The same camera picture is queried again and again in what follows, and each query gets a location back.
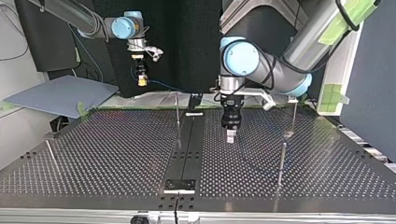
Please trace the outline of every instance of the white wall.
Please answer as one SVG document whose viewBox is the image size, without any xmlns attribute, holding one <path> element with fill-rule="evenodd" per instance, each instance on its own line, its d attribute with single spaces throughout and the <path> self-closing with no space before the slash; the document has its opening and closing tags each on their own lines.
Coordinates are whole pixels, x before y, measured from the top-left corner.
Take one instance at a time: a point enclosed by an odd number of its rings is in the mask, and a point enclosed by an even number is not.
<svg viewBox="0 0 396 224">
<path fill-rule="evenodd" d="M 0 1 L 14 6 L 13 0 Z M 21 29 L 18 18 L 11 11 L 4 11 Z M 23 53 L 26 44 L 24 37 L 9 24 L 0 11 L 0 59 Z M 0 102 L 44 81 L 44 75 L 35 70 L 30 51 L 19 59 L 0 62 Z M 50 132 L 49 121 L 54 118 L 51 114 L 24 108 L 0 111 L 0 169 L 37 146 L 44 134 Z"/>
</svg>

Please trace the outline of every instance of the black panel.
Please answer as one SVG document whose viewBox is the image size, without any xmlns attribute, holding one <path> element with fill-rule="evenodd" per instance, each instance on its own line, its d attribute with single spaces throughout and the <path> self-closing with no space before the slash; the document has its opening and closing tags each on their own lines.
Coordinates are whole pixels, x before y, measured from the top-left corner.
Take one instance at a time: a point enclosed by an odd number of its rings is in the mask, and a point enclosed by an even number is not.
<svg viewBox="0 0 396 224">
<path fill-rule="evenodd" d="M 15 4 L 37 71 L 75 67 L 76 52 L 67 23 L 48 12 L 41 13 L 29 1 L 16 0 Z"/>
<path fill-rule="evenodd" d="M 396 76 L 394 71 L 396 1 L 382 1 L 364 23 L 349 80 L 341 121 L 396 161 Z"/>
</svg>

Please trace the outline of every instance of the cable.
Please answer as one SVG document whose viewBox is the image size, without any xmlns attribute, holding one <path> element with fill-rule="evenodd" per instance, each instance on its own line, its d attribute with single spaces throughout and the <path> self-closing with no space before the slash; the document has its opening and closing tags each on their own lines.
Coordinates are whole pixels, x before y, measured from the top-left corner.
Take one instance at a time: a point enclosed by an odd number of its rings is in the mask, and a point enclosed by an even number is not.
<svg viewBox="0 0 396 224">
<path fill-rule="evenodd" d="M 96 60 L 91 56 L 91 54 L 88 52 L 88 50 L 85 48 L 84 44 L 82 44 L 81 40 L 79 40 L 78 36 L 76 35 L 76 33 L 74 32 L 73 28 L 70 26 L 70 24 L 68 24 L 70 31 L 72 32 L 73 36 L 75 37 L 75 39 L 77 40 L 77 42 L 82 46 L 82 48 L 85 50 L 85 52 L 88 54 L 88 56 L 90 57 L 91 61 L 95 64 L 95 66 L 98 68 L 99 73 L 100 73 L 100 77 L 101 77 L 101 82 L 104 82 L 104 75 L 102 72 L 102 69 L 99 67 L 99 65 L 97 64 Z"/>
<path fill-rule="evenodd" d="M 132 79 L 133 79 L 134 81 L 137 81 L 136 77 L 134 76 L 134 71 L 133 71 L 133 67 L 132 67 L 132 66 L 131 66 L 131 75 L 132 75 Z M 182 93 L 192 94 L 191 92 L 183 91 L 183 90 L 181 90 L 181 89 L 178 89 L 178 88 L 169 86 L 169 85 L 167 85 L 167 84 L 165 84 L 165 83 L 163 83 L 163 82 L 157 81 L 157 80 L 148 80 L 148 83 L 150 83 L 150 82 L 151 82 L 151 83 L 156 83 L 156 84 L 162 85 L 162 86 L 164 86 L 164 87 L 166 87 L 166 88 L 168 88 L 168 89 L 170 89 L 170 90 L 173 90 L 173 91 L 180 91 L 180 92 L 182 92 Z M 202 97 L 201 97 L 201 100 L 202 100 L 202 101 L 205 101 L 205 102 L 207 102 L 207 103 L 210 103 L 210 104 L 214 104 L 213 102 L 207 101 L 207 100 L 203 99 Z"/>
<path fill-rule="evenodd" d="M 314 106 L 314 108 L 318 111 L 318 106 L 317 104 L 314 102 L 313 98 L 311 97 L 311 95 L 309 95 L 309 93 L 307 92 L 306 95 L 308 96 L 309 101 L 312 103 L 312 105 Z"/>
<path fill-rule="evenodd" d="M 175 210 L 174 210 L 175 224 L 178 224 L 177 207 L 178 207 L 178 197 L 179 197 L 179 196 L 180 196 L 180 193 L 177 194 L 177 199 L 176 199 L 176 204 L 175 204 Z"/>
<path fill-rule="evenodd" d="M 61 130 L 62 119 L 62 116 L 60 116 L 58 119 L 58 124 L 56 125 L 56 132 L 59 132 Z"/>
<path fill-rule="evenodd" d="M 74 75 L 75 77 L 77 77 L 77 73 L 76 73 L 76 71 L 74 70 L 74 68 L 72 68 L 71 70 L 72 70 L 72 72 L 73 72 L 73 75 Z"/>
<path fill-rule="evenodd" d="M 85 73 L 87 75 L 86 78 L 88 78 L 88 75 L 90 75 L 93 78 L 93 80 L 100 82 L 99 72 L 95 68 L 93 68 L 90 64 L 86 63 L 85 61 L 81 60 L 81 62 L 82 62 L 82 64 L 85 65 Z M 88 71 L 88 68 L 91 68 L 91 70 L 94 72 L 95 76 L 91 72 Z"/>
<path fill-rule="evenodd" d="M 337 51 L 338 47 L 340 47 L 340 45 L 342 44 L 342 42 L 344 41 L 344 39 L 350 34 L 350 30 L 346 31 L 343 36 L 341 37 L 341 39 L 338 41 L 338 43 L 334 46 L 332 52 L 326 57 L 326 60 L 324 60 L 324 62 L 321 65 L 316 66 L 313 70 L 302 70 L 299 69 L 295 66 L 293 66 L 292 64 L 290 64 L 283 56 L 282 58 L 277 58 L 276 56 L 274 56 L 280 63 L 282 63 L 283 65 L 287 66 L 289 69 L 293 70 L 294 72 L 297 73 L 301 73 L 301 74 L 313 74 L 316 73 L 317 71 L 319 71 L 320 69 L 322 69 L 330 60 L 330 58 L 334 55 L 334 53 Z"/>
<path fill-rule="evenodd" d="M 12 57 L 12 58 L 0 59 L 0 62 L 5 62 L 5 61 L 11 61 L 11 60 L 14 60 L 14 59 L 19 59 L 19 58 L 23 57 L 27 53 L 28 50 L 29 50 L 29 47 L 27 46 L 25 51 L 22 54 L 17 55 L 17 56 Z"/>
<path fill-rule="evenodd" d="M 344 8 L 343 4 L 341 4 L 341 0 L 335 0 L 335 4 L 338 7 L 338 10 L 340 10 L 341 16 L 343 16 L 344 21 L 346 22 L 346 24 L 354 31 L 359 31 L 360 26 L 359 25 L 355 25 L 355 23 L 353 23 L 352 19 L 350 19 L 349 15 L 347 14 L 346 9 Z"/>
<path fill-rule="evenodd" d="M 15 14 L 15 16 L 18 17 L 18 12 L 17 12 L 12 6 L 10 6 L 9 4 L 4 3 L 4 2 L 0 2 L 0 7 L 6 7 L 6 8 L 8 8 L 8 9 L 10 9 L 10 10 Z M 21 35 L 24 37 L 24 33 L 23 33 L 23 32 L 18 28 L 18 26 L 12 21 L 12 19 L 7 15 L 7 13 L 6 13 L 2 8 L 0 8 L 0 10 L 1 10 L 1 12 L 4 14 L 4 16 L 6 17 L 6 19 L 8 20 L 8 22 L 18 31 L 19 34 L 21 34 Z M 24 50 L 23 53 L 21 53 L 21 54 L 19 54 L 19 55 L 17 55 L 17 56 L 11 57 L 11 58 L 0 59 L 0 62 L 6 62 L 6 61 L 14 60 L 14 59 L 19 59 L 19 58 L 23 57 L 28 51 L 29 51 L 29 46 L 26 44 L 26 49 Z"/>
</svg>

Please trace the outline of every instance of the black cable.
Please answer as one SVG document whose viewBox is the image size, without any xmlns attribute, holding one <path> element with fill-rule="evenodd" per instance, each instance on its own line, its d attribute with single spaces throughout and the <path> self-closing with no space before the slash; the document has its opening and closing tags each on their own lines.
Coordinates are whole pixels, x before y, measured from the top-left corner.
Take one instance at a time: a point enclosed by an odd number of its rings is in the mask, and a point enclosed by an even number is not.
<svg viewBox="0 0 396 224">
<path fill-rule="evenodd" d="M 90 64 L 86 63 L 83 60 L 81 60 L 81 64 L 85 65 L 86 78 L 88 78 L 88 75 L 90 75 L 94 80 L 101 81 L 99 72 L 95 68 L 93 68 Z M 95 73 L 95 76 L 91 72 L 88 71 L 88 68 L 91 68 L 91 70 Z"/>
<path fill-rule="evenodd" d="M 347 25 L 354 31 L 359 31 L 360 26 L 355 25 L 355 23 L 350 19 L 349 15 L 347 14 L 346 9 L 344 8 L 343 4 L 341 3 L 341 0 L 335 0 L 335 4 L 338 7 L 338 10 L 340 10 L 341 16 L 343 16 L 344 21 L 346 21 Z"/>
<path fill-rule="evenodd" d="M 317 71 L 319 71 L 320 69 L 322 69 L 330 60 L 330 58 L 334 55 L 334 53 L 337 51 L 338 47 L 340 47 L 340 45 L 342 44 L 342 42 L 344 41 L 344 39 L 350 34 L 350 30 L 346 31 L 343 34 L 343 37 L 341 37 L 340 41 L 338 41 L 338 43 L 334 46 L 334 49 L 332 50 L 332 52 L 326 57 L 326 59 L 324 60 L 324 62 L 321 65 L 316 66 L 314 69 L 312 70 L 302 70 L 298 67 L 293 66 L 292 64 L 290 64 L 283 56 L 282 58 L 277 58 L 276 59 L 282 63 L 283 65 L 287 66 L 289 69 L 291 69 L 294 72 L 297 73 L 301 73 L 301 74 L 313 74 L 316 73 Z"/>
<path fill-rule="evenodd" d="M 176 205 L 175 205 L 175 210 L 174 210 L 174 215 L 175 215 L 175 224 L 178 224 L 178 217 L 177 217 L 177 207 L 178 207 L 178 197 L 180 196 L 180 193 L 177 195 L 176 199 Z"/>
<path fill-rule="evenodd" d="M 26 49 L 25 49 L 25 51 L 22 54 L 17 55 L 17 56 L 12 57 L 12 58 L 0 59 L 0 62 L 5 62 L 5 61 L 11 61 L 11 60 L 14 60 L 14 59 L 19 59 L 19 58 L 23 57 L 27 53 L 28 50 L 29 50 L 29 46 L 26 46 Z"/>
<path fill-rule="evenodd" d="M 317 103 L 314 102 L 314 99 L 311 97 L 311 95 L 309 95 L 309 93 L 307 92 L 306 95 L 308 96 L 309 101 L 312 103 L 312 105 L 314 106 L 314 108 L 318 111 L 318 106 Z"/>
</svg>

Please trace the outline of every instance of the metal bracket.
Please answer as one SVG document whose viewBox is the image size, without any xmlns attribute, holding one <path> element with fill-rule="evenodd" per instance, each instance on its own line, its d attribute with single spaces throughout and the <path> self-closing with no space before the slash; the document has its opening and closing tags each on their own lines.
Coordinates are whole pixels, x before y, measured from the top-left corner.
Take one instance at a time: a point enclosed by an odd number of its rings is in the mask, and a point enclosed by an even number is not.
<svg viewBox="0 0 396 224">
<path fill-rule="evenodd" d="M 292 25 L 294 25 L 297 11 L 299 11 L 296 22 L 297 30 L 300 30 L 308 21 L 303 9 L 299 9 L 297 0 L 234 0 L 220 18 L 220 31 L 224 35 L 227 34 L 249 11 L 262 6 L 273 7 Z"/>
<path fill-rule="evenodd" d="M 195 180 L 166 180 L 165 194 L 194 194 L 195 193 Z"/>
<path fill-rule="evenodd" d="M 220 91 L 223 94 L 232 94 L 232 91 Z M 233 93 L 233 95 L 246 95 L 246 96 L 260 96 L 264 99 L 262 108 L 264 110 L 269 110 L 273 106 L 276 105 L 276 102 L 272 98 L 270 94 L 265 92 L 263 89 L 255 89 L 255 88 L 244 88 L 238 92 Z"/>
</svg>

